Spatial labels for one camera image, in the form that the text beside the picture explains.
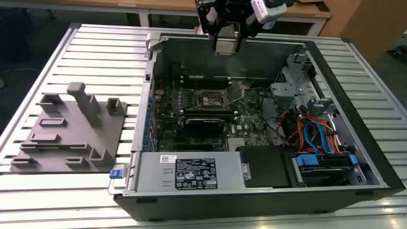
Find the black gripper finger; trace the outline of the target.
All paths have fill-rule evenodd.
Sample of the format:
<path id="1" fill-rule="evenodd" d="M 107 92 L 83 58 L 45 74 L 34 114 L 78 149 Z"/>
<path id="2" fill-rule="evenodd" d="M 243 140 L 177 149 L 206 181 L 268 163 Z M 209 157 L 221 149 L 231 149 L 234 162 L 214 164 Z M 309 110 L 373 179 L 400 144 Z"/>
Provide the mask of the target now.
<path id="1" fill-rule="evenodd" d="M 235 51 L 238 52 L 243 43 L 243 40 L 249 37 L 258 35 L 258 19 L 255 14 L 251 14 L 247 19 L 242 20 L 238 24 L 238 41 L 235 45 Z"/>
<path id="2" fill-rule="evenodd" d="M 214 40 L 213 49 L 217 50 L 218 37 L 223 28 L 223 1 L 222 0 L 198 0 L 198 16 L 201 28 L 205 34 L 209 34 Z"/>

